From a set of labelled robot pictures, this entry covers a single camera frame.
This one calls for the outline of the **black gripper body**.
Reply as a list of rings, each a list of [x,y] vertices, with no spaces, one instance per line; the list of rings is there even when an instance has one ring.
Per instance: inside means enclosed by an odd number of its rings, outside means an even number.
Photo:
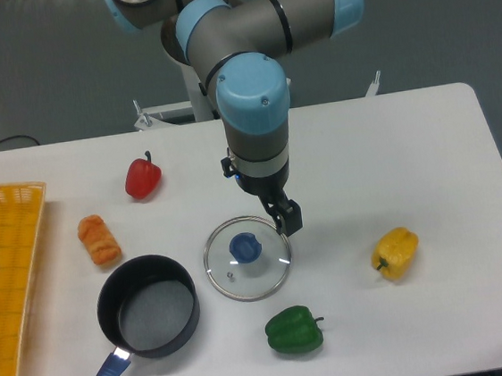
[[[223,176],[234,178],[237,185],[257,196],[267,210],[292,207],[284,187],[289,178],[289,156],[283,152],[266,161],[248,161],[235,154],[221,159]]]

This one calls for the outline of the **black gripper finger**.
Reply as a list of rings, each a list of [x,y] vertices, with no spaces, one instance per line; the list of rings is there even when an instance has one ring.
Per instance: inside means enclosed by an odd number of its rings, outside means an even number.
[[[275,197],[274,208],[278,217],[276,225],[280,234],[286,237],[292,236],[303,228],[301,206],[293,199],[289,199],[283,189]]]
[[[261,201],[266,213],[272,218],[276,231],[283,231],[280,213],[278,212],[277,205],[273,202],[272,198],[270,196],[260,196],[259,200]]]

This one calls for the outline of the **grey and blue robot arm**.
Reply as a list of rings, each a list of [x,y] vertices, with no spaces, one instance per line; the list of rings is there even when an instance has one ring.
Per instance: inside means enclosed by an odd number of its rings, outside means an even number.
[[[334,38],[363,18],[364,0],[105,0],[125,28],[168,21],[173,55],[195,72],[222,119],[223,174],[254,195],[276,230],[302,226],[300,206],[285,194],[289,177],[290,96],[279,57]]]

